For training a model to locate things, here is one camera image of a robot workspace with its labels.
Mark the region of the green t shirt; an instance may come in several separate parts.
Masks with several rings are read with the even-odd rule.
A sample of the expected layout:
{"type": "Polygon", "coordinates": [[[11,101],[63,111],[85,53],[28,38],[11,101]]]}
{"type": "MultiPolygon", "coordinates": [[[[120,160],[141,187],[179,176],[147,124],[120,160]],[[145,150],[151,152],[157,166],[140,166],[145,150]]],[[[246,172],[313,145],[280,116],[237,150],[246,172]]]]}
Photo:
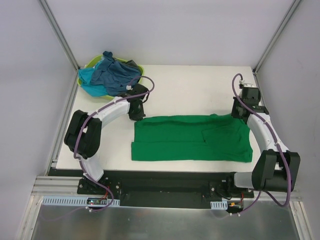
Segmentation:
{"type": "Polygon", "coordinates": [[[252,158],[249,127],[229,114],[154,116],[134,124],[132,161],[250,163],[252,158]]]}

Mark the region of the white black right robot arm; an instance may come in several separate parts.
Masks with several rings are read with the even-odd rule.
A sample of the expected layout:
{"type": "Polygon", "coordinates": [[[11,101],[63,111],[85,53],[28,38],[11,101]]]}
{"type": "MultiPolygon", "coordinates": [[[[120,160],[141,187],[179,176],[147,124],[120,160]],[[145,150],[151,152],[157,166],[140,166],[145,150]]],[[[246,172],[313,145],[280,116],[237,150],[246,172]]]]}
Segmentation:
{"type": "Polygon", "coordinates": [[[242,120],[253,133],[260,157],[251,172],[236,172],[225,184],[225,192],[237,197],[243,188],[263,192],[293,191],[301,158],[280,140],[265,106],[260,105],[261,93],[251,84],[241,84],[239,96],[233,98],[231,116],[242,120]]]}

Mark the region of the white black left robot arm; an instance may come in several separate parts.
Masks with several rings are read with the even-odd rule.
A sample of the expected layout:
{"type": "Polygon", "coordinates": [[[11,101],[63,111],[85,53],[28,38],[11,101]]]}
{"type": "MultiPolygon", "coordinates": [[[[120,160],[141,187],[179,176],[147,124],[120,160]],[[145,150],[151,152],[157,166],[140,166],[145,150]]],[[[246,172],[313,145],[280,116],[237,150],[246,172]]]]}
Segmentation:
{"type": "Polygon", "coordinates": [[[104,170],[98,157],[102,129],[123,115],[128,115],[132,121],[141,121],[145,117],[143,103],[149,94],[148,88],[137,83],[95,111],[77,110],[73,113],[64,144],[79,161],[84,176],[90,180],[88,188],[94,194],[102,194],[106,188],[105,181],[101,179],[104,170]]]}

